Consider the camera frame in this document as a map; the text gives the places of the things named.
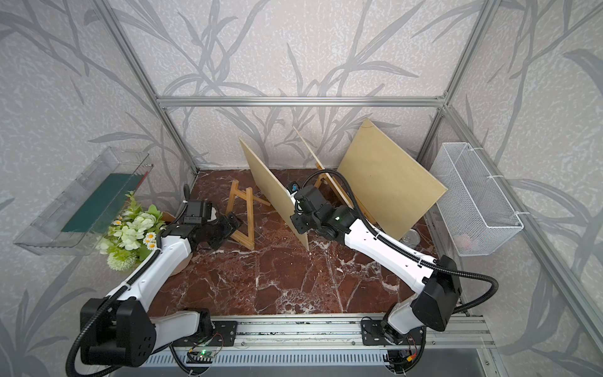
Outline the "plywood board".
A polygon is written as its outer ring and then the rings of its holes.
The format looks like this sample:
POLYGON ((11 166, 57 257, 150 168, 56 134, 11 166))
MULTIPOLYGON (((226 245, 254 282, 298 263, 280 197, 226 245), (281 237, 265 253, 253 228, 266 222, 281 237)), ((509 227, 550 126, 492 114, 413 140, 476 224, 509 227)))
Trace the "plywood board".
MULTIPOLYGON (((308 149, 310 155, 314 158, 314 160, 316 162, 317 169, 318 170, 324 170, 325 166, 323 165, 323 163, 320 162, 319 157, 312 150, 312 148, 309 145, 309 143, 303 138, 303 136, 300 133, 300 131, 295 126, 293 126, 292 128, 295 131, 295 133, 299 136, 299 138, 302 141, 302 143, 306 146, 306 148, 308 149)), ((337 196, 337 198, 343 204, 346 204, 348 207, 353 207, 351 199, 349 198, 349 196, 347 195, 347 193, 344 191, 344 188, 342 188, 342 186, 337 182, 337 180, 335 178, 333 178, 328 173, 323 173, 323 174, 321 174, 319 176, 318 183, 315 184, 315 187, 320 188, 320 185, 321 185, 322 182, 328 183, 328 185, 331 187, 331 190, 334 192, 334 194, 337 196)))
POLYGON ((246 157, 251 174, 257 187, 260 188, 264 197, 274 207, 282 220, 298 238, 303 247, 309 251, 309 240, 306 234, 299 233, 291 220, 295 212, 294 201, 279 179, 265 166, 262 160, 251 150, 243 139, 239 139, 246 157))
POLYGON ((383 231, 400 240, 448 189, 366 119, 338 172, 383 231))

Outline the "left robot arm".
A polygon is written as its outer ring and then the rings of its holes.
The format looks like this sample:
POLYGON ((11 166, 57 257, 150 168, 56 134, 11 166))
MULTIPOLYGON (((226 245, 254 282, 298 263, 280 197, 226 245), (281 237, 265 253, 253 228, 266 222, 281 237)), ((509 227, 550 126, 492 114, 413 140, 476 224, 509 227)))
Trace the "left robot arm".
POLYGON ((104 298, 90 299, 80 311, 80 333, 69 350, 65 370, 77 376, 77 360, 101 365, 99 376, 121 367, 139 367, 154 353, 188 337, 207 341, 215 326, 206 309, 149 317, 149 307, 174 270, 199 244, 217 250, 241 226, 208 200, 193 200, 159 233, 159 247, 122 284, 104 298))

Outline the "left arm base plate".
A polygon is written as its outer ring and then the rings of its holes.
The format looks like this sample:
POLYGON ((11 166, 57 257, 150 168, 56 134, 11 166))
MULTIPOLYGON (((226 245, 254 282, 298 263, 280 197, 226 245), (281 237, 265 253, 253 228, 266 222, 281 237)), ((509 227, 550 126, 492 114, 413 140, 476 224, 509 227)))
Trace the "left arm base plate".
POLYGON ((213 323, 214 330, 210 336, 189 336, 177 341, 177 347, 233 347, 238 322, 235 320, 219 320, 213 323))

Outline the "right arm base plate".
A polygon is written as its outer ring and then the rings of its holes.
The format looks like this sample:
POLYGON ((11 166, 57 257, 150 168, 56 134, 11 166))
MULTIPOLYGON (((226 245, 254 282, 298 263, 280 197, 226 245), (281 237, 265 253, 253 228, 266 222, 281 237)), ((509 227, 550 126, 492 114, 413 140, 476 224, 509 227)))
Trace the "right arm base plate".
POLYGON ((364 346, 410 346, 418 347, 426 344, 426 329, 419 327, 402 335, 391 326, 383 326, 381 320, 370 317, 361 318, 361 338, 364 346))

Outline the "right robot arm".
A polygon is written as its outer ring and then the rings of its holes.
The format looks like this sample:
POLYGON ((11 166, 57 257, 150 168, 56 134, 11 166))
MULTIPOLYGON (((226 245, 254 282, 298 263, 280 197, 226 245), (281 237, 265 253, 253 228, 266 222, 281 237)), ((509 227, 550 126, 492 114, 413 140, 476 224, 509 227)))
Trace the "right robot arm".
POLYGON ((452 315, 465 312, 490 300, 499 290, 492 276, 458 270, 453 259, 436 259, 396 240, 367 220, 352 196, 351 206, 334 207, 318 188, 305 181, 287 186, 294 204, 291 216, 297 232, 309 231, 365 254, 397 275, 413 291, 413 296, 393 305, 381 326, 389 342, 398 344, 402 336, 416 329, 444 331, 452 315), (478 298, 459 304, 463 279, 490 285, 478 298))

